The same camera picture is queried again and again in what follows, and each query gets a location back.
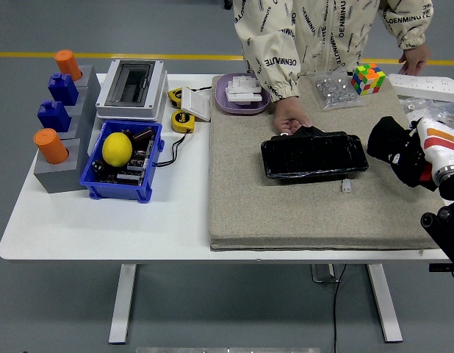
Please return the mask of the person's right hand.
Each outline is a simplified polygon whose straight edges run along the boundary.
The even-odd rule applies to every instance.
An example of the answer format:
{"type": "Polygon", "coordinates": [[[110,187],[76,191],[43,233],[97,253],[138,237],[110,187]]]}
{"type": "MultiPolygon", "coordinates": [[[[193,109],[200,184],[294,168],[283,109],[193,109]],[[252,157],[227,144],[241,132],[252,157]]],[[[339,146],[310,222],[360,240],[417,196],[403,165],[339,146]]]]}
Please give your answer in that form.
{"type": "Polygon", "coordinates": [[[305,114],[300,99],[293,96],[275,103],[273,126],[279,134],[292,135],[302,126],[311,127],[312,122],[305,114]]]}

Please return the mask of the person's left hand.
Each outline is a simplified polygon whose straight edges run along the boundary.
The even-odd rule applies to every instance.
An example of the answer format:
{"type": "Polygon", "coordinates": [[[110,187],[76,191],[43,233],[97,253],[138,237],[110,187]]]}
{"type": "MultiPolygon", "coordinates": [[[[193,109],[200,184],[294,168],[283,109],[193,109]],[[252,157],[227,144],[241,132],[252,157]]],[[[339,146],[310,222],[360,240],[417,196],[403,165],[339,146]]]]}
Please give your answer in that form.
{"type": "Polygon", "coordinates": [[[417,76],[427,65],[429,59],[430,49],[425,43],[416,48],[403,49],[403,54],[399,59],[399,63],[402,63],[403,65],[398,73],[402,75],[417,76]]]}

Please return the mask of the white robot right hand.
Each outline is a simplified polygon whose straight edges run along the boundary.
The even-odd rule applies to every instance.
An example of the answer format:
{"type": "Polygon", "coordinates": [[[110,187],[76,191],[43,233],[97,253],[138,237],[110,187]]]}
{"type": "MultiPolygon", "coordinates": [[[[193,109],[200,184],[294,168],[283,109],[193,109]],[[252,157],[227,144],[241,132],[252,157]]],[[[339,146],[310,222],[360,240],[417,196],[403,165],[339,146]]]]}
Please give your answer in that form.
{"type": "Polygon", "coordinates": [[[432,118],[413,121],[409,140],[388,160],[412,173],[421,171],[424,179],[438,185],[454,174],[454,129],[432,118]]]}

